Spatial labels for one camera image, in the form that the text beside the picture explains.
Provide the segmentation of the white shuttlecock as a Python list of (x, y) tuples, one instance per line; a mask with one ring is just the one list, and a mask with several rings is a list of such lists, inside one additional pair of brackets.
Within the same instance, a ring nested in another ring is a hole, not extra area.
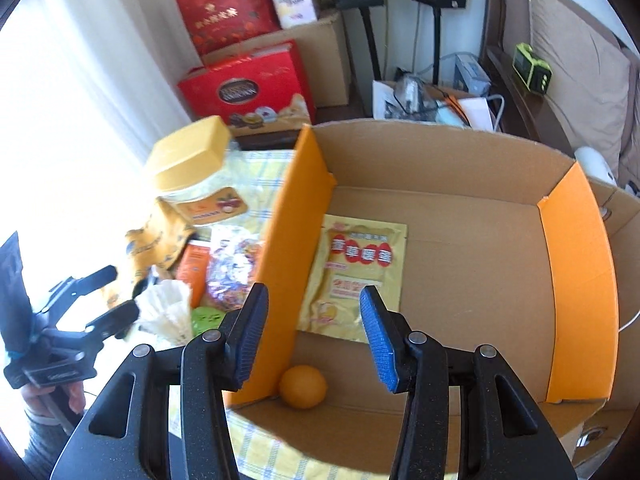
[(192, 289), (179, 280), (163, 280), (148, 286), (134, 300), (141, 327), (174, 346), (184, 346), (193, 337)]

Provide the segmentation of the bag of colourful rubber bands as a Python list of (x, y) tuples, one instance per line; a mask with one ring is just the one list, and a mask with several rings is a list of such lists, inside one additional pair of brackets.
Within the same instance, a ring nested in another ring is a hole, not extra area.
[(261, 254), (258, 235), (240, 226), (216, 226), (210, 238), (203, 304), (222, 312), (241, 309)]

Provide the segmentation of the orange fruit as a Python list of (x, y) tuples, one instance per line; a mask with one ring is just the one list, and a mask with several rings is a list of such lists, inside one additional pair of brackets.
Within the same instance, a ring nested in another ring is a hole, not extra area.
[(290, 408), (309, 410), (324, 401), (328, 383), (318, 368), (296, 365), (284, 372), (279, 382), (280, 398)]

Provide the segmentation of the yellow food pouch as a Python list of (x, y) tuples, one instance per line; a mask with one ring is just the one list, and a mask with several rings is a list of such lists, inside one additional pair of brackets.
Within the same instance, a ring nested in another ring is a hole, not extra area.
[(386, 308), (399, 310), (408, 226), (327, 214), (311, 265), (297, 329), (365, 342), (363, 287), (374, 286)]

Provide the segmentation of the clear jar yellow lid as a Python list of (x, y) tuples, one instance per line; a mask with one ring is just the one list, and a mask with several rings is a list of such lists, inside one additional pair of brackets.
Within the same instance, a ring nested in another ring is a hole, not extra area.
[(250, 179), (239, 145), (218, 116), (192, 122), (152, 147), (145, 164), (156, 195), (192, 226), (250, 211)]

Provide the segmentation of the orange patterned scarf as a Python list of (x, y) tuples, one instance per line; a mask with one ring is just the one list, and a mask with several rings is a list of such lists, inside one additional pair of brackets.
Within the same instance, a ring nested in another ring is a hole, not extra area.
[(154, 200), (148, 220), (125, 235), (125, 257), (116, 280), (102, 288), (106, 306), (117, 307), (136, 298), (150, 283), (153, 270), (168, 271), (180, 259), (195, 229), (175, 208), (161, 198)]

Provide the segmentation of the orange cardboard box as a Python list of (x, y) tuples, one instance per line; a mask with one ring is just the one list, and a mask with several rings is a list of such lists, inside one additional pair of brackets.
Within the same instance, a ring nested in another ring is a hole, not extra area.
[(639, 202), (507, 134), (371, 119), (305, 127), (258, 280), (269, 316), (250, 380), (226, 397), (256, 479), (390, 473), (403, 396), (365, 344), (296, 324), (326, 214), (408, 229), (400, 310), (447, 347), (496, 347), (564, 448), (639, 403)]

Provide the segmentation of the yellow checked tablecloth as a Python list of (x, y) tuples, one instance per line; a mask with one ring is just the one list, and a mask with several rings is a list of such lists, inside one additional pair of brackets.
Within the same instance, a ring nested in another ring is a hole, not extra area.
[[(265, 333), (250, 379), (227, 398), (239, 413), (233, 437), (249, 424), (266, 433), (250, 445), (244, 471), (342, 479), (390, 473), (401, 404), (375, 378), (368, 347), (297, 329), (321, 223), (325, 214), (346, 214), (408, 226), (400, 310), (442, 344), (469, 349), (475, 340), (461, 232), (481, 190), (461, 153), (438, 141), (393, 144), (325, 131), (296, 146), (268, 198), (257, 272), (270, 293)], [(309, 410), (280, 398), (280, 379), (296, 365), (318, 368), (328, 383), (324, 401)]]

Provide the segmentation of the white curtain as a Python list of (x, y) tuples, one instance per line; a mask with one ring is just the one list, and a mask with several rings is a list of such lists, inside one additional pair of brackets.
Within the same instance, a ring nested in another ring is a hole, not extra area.
[(144, 164), (190, 119), (175, 0), (21, 0), (1, 31), (1, 231), (46, 287), (119, 264), (148, 216)]

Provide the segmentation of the red chocolate gift bag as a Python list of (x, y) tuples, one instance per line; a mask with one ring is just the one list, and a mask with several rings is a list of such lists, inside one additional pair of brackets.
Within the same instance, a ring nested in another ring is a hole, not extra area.
[(292, 40), (194, 68), (178, 88), (196, 116), (218, 116), (236, 136), (296, 130), (316, 119)]

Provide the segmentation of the box of cluttered items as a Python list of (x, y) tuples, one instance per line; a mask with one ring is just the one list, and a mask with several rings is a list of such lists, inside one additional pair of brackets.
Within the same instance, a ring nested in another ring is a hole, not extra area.
[(452, 63), (451, 87), (428, 82), (417, 73), (402, 73), (394, 81), (373, 81), (372, 116), (499, 132), (506, 99), (490, 91), (491, 80), (477, 56), (454, 52), (443, 59)]

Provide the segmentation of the white rounded device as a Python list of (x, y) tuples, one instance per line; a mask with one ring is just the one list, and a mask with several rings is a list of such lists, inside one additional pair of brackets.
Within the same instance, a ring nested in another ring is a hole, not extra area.
[(594, 148), (581, 146), (575, 151), (575, 158), (588, 177), (609, 185), (617, 185), (613, 170), (608, 166), (605, 158)]

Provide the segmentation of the large brown cardboard box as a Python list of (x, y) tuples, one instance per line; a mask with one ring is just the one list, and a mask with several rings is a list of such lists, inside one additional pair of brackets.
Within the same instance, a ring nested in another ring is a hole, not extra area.
[(290, 40), (296, 43), (303, 60), (314, 105), (318, 108), (348, 105), (352, 69), (343, 17), (337, 10), (326, 11), (319, 21), (307, 25), (270, 32), (210, 52), (201, 60), (203, 64), (213, 64)]

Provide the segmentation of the green black radio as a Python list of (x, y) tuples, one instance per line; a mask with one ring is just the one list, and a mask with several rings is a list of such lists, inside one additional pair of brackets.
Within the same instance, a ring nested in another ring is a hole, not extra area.
[(530, 44), (520, 42), (515, 46), (512, 67), (529, 93), (537, 96), (547, 94), (552, 78), (551, 67), (536, 55)]

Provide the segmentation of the brown sofa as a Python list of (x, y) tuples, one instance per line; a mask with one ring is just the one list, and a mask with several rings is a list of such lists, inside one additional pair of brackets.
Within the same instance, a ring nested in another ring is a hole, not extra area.
[[(527, 44), (550, 67), (543, 96), (514, 68)], [(639, 189), (639, 58), (572, 0), (485, 0), (480, 65), (506, 99), (503, 131), (567, 155), (596, 151), (623, 190)]]

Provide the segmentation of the red tea gift bag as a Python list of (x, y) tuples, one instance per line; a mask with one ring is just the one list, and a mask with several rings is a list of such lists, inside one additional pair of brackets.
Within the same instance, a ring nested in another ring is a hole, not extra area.
[(199, 56), (281, 29), (272, 0), (176, 0)]

